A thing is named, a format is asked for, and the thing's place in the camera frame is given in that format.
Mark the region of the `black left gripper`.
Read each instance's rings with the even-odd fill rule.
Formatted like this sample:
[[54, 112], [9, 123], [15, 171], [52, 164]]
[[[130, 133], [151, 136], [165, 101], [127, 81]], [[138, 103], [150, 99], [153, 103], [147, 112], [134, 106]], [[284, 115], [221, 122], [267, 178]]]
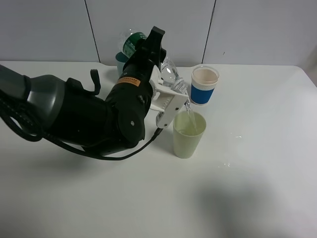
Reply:
[[122, 74], [137, 74], [144, 70], [152, 72], [154, 66], [160, 69], [165, 59], [165, 49], [161, 46], [164, 34], [164, 30], [154, 26], [145, 41], [138, 41]]

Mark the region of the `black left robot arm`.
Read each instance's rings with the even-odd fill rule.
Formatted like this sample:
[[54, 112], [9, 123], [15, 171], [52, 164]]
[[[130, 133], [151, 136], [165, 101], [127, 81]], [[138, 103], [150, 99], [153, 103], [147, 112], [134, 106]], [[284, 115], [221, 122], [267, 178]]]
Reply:
[[155, 94], [151, 76], [159, 71], [166, 51], [164, 31], [153, 27], [137, 45], [106, 99], [99, 98], [100, 77], [90, 71], [95, 86], [54, 75], [28, 77], [0, 68], [0, 117], [21, 138], [46, 139], [78, 155], [114, 160], [113, 153], [134, 148], [145, 138], [144, 119]]

